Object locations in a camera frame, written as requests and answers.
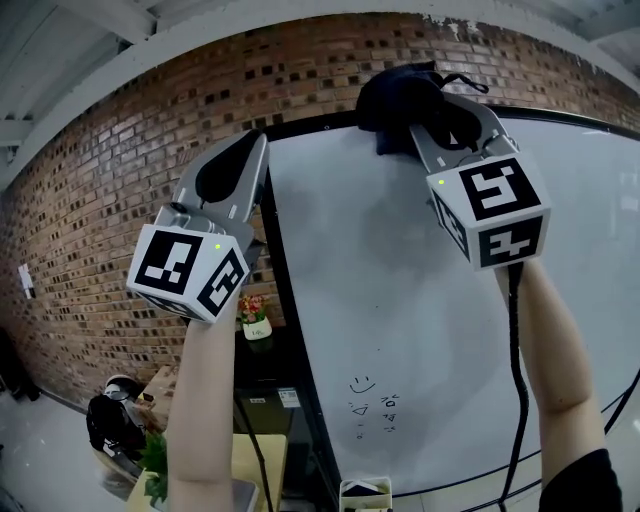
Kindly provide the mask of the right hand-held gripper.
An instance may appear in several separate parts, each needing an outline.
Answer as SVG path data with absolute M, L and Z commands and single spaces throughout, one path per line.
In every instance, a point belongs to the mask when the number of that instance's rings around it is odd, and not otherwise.
M 444 101 L 449 132 L 464 148 L 442 148 L 422 125 L 409 127 L 424 167 L 435 173 L 427 183 L 440 225 L 475 270 L 538 257 L 551 202 L 532 156 L 502 134 L 490 108 L 452 93 Z

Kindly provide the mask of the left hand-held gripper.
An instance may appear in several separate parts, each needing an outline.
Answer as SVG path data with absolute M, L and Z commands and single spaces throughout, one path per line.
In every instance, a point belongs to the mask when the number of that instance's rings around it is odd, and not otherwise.
M 214 323 L 255 268 L 264 243 L 246 223 L 260 202 L 269 164 L 264 133 L 218 141 L 182 174 L 172 203 L 142 227 L 127 288 L 174 315 Z M 225 204 L 229 218 L 205 204 Z

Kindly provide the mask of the dark blue cloth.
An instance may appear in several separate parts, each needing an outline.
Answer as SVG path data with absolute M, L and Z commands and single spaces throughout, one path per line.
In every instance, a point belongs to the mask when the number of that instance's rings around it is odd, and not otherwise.
M 376 134 L 376 153 L 408 154 L 418 151 L 410 133 L 412 125 L 426 129 L 445 150 L 478 149 L 481 122 L 473 113 L 445 99 L 444 87 L 460 80 L 486 94 L 489 87 L 460 73 L 442 76 L 434 61 L 387 69 L 371 78 L 356 102 L 359 129 Z

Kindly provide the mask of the large whiteboard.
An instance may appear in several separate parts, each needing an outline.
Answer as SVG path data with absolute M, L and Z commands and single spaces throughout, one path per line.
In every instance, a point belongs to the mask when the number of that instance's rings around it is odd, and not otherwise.
M 574 314 L 606 419 L 640 368 L 640 133 L 504 107 L 552 201 L 544 266 Z M 266 129 L 262 215 L 303 342 L 331 483 L 395 496 L 508 466 L 519 418 L 507 313 L 439 226 L 423 168 L 343 112 Z

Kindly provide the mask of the person's right forearm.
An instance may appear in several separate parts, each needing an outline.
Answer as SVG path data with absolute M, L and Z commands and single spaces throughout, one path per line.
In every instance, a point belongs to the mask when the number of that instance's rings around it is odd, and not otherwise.
M 578 326 L 538 259 L 524 262 L 518 286 L 520 347 L 539 417 L 544 485 L 603 449 L 604 424 Z

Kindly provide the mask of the person's left forearm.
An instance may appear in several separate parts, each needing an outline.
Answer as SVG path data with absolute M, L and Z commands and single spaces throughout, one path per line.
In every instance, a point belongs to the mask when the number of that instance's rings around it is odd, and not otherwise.
M 189 323 L 166 430 L 169 512 L 233 512 L 238 294 L 214 324 Z

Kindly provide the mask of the black metal folding stand legs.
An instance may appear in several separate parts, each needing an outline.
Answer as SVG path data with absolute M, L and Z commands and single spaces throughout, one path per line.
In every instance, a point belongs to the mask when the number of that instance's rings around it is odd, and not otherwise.
M 639 382 L 640 382 L 640 368 L 636 372 L 636 375 L 635 375 L 633 381 L 631 382 L 630 386 L 625 390 L 625 392 L 616 401 L 615 409 L 613 410 L 612 414 L 609 416 L 607 422 L 605 423 L 605 426 L 604 426 L 605 434 L 608 434 L 611 431 L 611 429 L 614 427 L 614 425 L 616 424 L 618 418 L 620 417 L 620 415 L 622 414 L 623 410 L 625 409 L 628 401 L 630 400 L 631 396 L 633 395 L 634 390 L 635 390 L 635 388 L 636 388 L 636 386 L 638 385 Z

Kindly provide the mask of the white flower pot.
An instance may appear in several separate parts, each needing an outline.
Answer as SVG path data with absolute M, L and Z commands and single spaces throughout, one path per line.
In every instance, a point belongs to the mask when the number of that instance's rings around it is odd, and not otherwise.
M 263 296 L 244 296 L 239 302 L 240 321 L 248 341 L 266 339 L 272 334 L 272 326 L 266 315 Z

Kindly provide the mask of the black cabinet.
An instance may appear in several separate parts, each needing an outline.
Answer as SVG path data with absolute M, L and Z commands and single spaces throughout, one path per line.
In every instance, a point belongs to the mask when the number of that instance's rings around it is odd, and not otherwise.
M 281 506 L 330 512 L 331 479 L 309 395 L 310 377 L 303 342 L 291 328 L 275 327 L 269 337 L 254 341 L 236 333 L 234 388 L 243 411 L 235 414 L 234 431 L 283 435 L 287 454 Z

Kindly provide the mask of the black backpack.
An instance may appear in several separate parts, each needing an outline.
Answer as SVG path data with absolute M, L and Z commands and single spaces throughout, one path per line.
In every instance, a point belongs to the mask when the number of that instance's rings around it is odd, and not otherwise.
M 86 425 L 91 446 L 104 451 L 108 446 L 120 451 L 132 460 L 141 458 L 146 438 L 124 406 L 106 395 L 97 395 L 89 401 Z

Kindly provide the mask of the green leafy plant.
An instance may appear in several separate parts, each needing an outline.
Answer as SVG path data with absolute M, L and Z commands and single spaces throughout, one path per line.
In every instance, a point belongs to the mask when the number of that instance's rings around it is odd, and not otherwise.
M 166 438 L 161 433 L 147 432 L 145 446 L 139 451 L 139 464 L 147 474 L 144 493 L 150 505 L 165 504 L 168 496 L 168 461 Z

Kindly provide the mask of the silver tray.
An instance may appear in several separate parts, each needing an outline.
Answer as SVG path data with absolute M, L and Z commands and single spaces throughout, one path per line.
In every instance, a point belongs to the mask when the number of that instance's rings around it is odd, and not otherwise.
M 233 479 L 233 512 L 255 512 L 259 488 L 252 481 Z

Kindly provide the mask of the black eraser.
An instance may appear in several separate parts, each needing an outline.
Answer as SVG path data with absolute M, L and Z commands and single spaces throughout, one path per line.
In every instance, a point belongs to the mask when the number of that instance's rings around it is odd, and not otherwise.
M 386 495 L 384 486 L 376 485 L 370 481 L 354 480 L 348 482 L 342 490 L 342 497 L 372 497 Z

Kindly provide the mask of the white marker box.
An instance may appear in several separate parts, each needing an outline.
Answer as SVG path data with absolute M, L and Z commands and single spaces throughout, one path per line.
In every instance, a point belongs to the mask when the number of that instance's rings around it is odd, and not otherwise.
M 370 481 L 376 485 L 384 486 L 387 494 L 372 497 L 342 497 L 341 493 L 345 485 L 354 480 Z M 343 480 L 339 487 L 338 512 L 393 512 L 392 486 L 388 477 L 370 477 Z

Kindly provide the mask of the person's black star-print shirt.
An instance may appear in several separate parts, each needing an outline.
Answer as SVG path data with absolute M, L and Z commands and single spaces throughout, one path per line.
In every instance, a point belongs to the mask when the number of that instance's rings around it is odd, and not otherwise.
M 622 492 L 607 449 L 558 473 L 542 490 L 538 512 L 622 512 Z

